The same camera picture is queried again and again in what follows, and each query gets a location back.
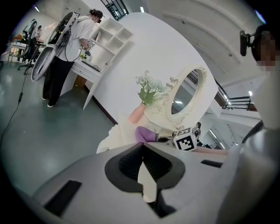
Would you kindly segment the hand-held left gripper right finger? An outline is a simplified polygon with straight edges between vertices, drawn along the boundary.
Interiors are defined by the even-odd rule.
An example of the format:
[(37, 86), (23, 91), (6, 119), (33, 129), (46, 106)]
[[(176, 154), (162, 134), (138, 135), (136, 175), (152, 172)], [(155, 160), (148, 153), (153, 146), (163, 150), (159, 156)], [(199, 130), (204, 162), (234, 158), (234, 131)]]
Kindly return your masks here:
[(221, 168), (202, 164), (209, 160), (223, 163), (225, 156), (186, 152), (156, 143), (146, 144), (150, 149), (159, 150), (179, 161), (173, 165), (184, 164), (185, 172), (173, 188), (161, 191), (166, 206), (174, 209), (164, 217), (158, 217), (154, 212), (144, 214), (145, 224), (214, 224), (217, 221), (225, 193), (218, 178)]

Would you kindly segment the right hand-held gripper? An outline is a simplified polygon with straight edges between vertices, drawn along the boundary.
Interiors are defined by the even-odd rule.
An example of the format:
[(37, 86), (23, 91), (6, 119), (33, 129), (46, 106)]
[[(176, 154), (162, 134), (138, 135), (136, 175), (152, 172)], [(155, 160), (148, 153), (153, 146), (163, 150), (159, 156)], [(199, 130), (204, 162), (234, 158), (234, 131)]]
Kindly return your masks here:
[(154, 141), (166, 143), (166, 146), (182, 151), (194, 151), (197, 148), (197, 139), (192, 127), (173, 132), (168, 138), (156, 133)]

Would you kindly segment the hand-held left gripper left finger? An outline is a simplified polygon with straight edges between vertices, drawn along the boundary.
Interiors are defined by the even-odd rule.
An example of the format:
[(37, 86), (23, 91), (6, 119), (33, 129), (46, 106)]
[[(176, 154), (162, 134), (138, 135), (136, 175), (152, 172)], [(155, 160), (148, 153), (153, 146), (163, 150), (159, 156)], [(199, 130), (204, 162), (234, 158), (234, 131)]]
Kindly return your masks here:
[(84, 157), (53, 176), (34, 193), (40, 205), (46, 203), (68, 181), (81, 187), (61, 218), (73, 224), (151, 224), (157, 215), (144, 202), (141, 193), (128, 193), (116, 188), (105, 175), (105, 164), (131, 144)]

